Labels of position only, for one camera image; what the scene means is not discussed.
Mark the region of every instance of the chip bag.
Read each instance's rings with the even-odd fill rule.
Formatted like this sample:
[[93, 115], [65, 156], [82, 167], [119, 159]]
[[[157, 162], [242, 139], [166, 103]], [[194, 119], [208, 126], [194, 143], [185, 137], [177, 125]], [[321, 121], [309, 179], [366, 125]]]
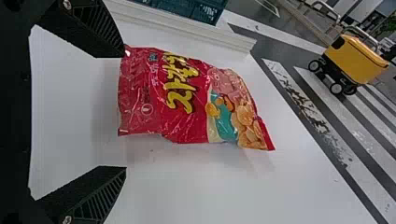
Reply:
[[119, 135], [160, 133], [175, 143], [235, 142], [274, 150], [245, 82], [154, 48], [131, 48], [120, 65]]

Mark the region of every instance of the plastic crate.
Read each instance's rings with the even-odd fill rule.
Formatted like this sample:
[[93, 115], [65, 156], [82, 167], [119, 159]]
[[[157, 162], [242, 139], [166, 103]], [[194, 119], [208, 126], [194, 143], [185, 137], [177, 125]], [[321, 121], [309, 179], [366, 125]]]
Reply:
[[162, 0], [158, 2], [157, 8], [179, 16], [190, 17], [194, 6], [195, 3], [191, 0]]
[[128, 0], [216, 25], [228, 0]]
[[208, 3], [215, 6], [222, 6], [225, 7], [227, 5], [228, 0], [198, 0], [200, 2]]
[[207, 4], [197, 4], [191, 18], [195, 21], [216, 25], [223, 11], [222, 7], [212, 7]]

